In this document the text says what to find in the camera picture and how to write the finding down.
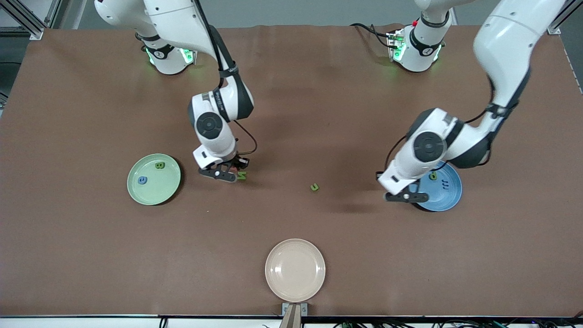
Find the green led light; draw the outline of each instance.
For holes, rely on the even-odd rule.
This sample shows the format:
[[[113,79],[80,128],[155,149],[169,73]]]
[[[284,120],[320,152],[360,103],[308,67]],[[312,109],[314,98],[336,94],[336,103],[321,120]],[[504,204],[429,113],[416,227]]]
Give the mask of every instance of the green led light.
[[[401,46],[395,50],[395,55],[393,56],[394,60],[401,60],[401,58],[403,58],[403,53],[405,53],[405,50],[407,49],[407,45],[405,44],[405,42],[401,43]]]
[[[436,61],[437,60],[437,56],[439,55],[439,51],[440,50],[441,50],[441,46],[437,47],[436,55],[435,55],[435,57],[433,57],[433,61]]]
[[[190,51],[190,50],[188,50],[188,49],[181,49],[181,50],[182,50],[181,54],[182,54],[182,56],[184,57],[184,61],[185,61],[187,64],[190,64],[190,63],[192,63],[192,60],[193,60],[193,59],[192,59],[192,51]]]
[[[146,53],[147,53],[147,56],[150,58],[150,64],[155,65],[154,59],[152,59],[152,55],[150,54],[150,51],[147,48],[146,48]]]

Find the metal frame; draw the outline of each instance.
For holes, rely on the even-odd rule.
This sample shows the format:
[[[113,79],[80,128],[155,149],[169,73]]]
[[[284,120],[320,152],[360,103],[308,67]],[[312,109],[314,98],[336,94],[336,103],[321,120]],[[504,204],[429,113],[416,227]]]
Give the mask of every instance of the metal frame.
[[[4,109],[4,106],[6,106],[7,101],[8,96],[5,95],[3,92],[0,92],[0,110]]]
[[[458,15],[455,12],[455,7],[451,7],[449,9],[449,18],[451,18],[451,24],[452,25],[459,25],[459,23],[458,23]]]
[[[48,9],[47,17],[44,18],[44,23],[48,27],[54,27],[55,18],[57,13],[61,10],[61,5],[63,0],[53,0],[51,7]]]
[[[282,303],[282,316],[286,315],[287,308],[292,304],[300,305],[301,316],[308,316],[308,303]]]
[[[567,0],[557,17],[555,17],[549,25],[549,28],[547,29],[549,34],[561,34],[559,26],[581,5],[583,5],[583,0]]]
[[[286,316],[188,316],[188,315],[90,315],[90,316],[0,316],[1,326],[11,327],[266,327],[266,328],[300,328],[304,327],[339,327],[346,325],[351,327],[409,327],[409,328],[433,328],[436,325],[443,327],[449,323],[448,328],[456,328],[463,322],[473,321],[474,326],[487,326],[489,328],[583,328],[583,319],[577,317],[499,317],[499,316],[327,316],[302,317],[298,311],[300,304],[291,304]]]
[[[0,7],[30,33],[31,40],[40,40],[43,37],[43,31],[48,26],[20,0],[0,0]]]

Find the brown tabletop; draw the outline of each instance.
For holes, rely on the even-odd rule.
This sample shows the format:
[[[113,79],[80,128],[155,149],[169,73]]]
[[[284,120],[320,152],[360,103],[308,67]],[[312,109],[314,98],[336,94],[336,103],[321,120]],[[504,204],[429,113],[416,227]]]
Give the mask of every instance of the brown tabletop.
[[[559,37],[536,46],[490,163],[459,170],[454,209],[385,203],[375,181],[421,111],[469,119],[487,104],[476,32],[452,27],[440,59],[413,74],[354,27],[222,30],[255,98],[242,123],[259,141],[248,180],[228,184],[199,176],[192,158],[187,104],[216,86],[210,57],[164,76],[132,31],[47,30],[0,120],[1,313],[279,313],[265,259],[303,238],[326,260],[313,315],[573,315],[583,102]],[[154,207],[126,190],[150,153],[184,170],[176,197]]]

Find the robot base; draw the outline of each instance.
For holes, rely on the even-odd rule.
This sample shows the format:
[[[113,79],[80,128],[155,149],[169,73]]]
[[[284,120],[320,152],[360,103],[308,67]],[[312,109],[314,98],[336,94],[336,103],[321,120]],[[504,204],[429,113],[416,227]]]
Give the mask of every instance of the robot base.
[[[394,34],[387,35],[387,42],[390,46],[397,49],[389,48],[389,58],[393,62],[399,63],[404,69],[410,72],[423,72],[431,67],[442,46],[439,46],[429,56],[421,56],[419,51],[411,46],[407,40],[413,30],[413,26],[407,26],[404,29],[395,31]]]
[[[146,50],[146,53],[150,58],[150,64],[164,75],[175,75],[185,70],[189,65],[196,65],[196,56],[198,55],[197,51],[180,48],[172,49],[166,59],[158,58],[164,54],[160,53],[159,55],[157,51],[150,53],[149,50]]]

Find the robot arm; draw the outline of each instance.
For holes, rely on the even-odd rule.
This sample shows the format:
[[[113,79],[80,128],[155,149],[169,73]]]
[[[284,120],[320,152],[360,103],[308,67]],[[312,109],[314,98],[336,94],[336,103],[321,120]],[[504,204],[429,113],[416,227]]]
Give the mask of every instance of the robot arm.
[[[107,23],[136,31],[136,37],[146,46],[150,62],[160,73],[177,74],[194,62],[192,51],[174,47],[158,35],[145,13],[143,0],[94,0],[94,4]]]
[[[530,75],[532,49],[562,6],[557,0],[502,0],[474,40],[474,53],[490,79],[494,97],[478,127],[436,108],[424,111],[407,133],[407,142],[378,178],[388,201],[398,201],[408,185],[440,160],[458,168],[487,162],[491,144],[518,105]]]
[[[437,60],[443,37],[451,26],[449,10],[455,6],[475,0],[415,0],[421,9],[421,17],[416,25],[406,26],[392,34],[389,39],[391,60],[404,69],[422,72]]]
[[[235,182],[233,171],[247,167],[248,159],[238,156],[236,139],[227,123],[248,117],[254,108],[237,65],[219,32],[206,21],[198,0],[143,1],[161,38],[175,47],[209,54],[219,63],[219,86],[192,97],[188,106],[192,127],[201,142],[193,156],[200,174]]]

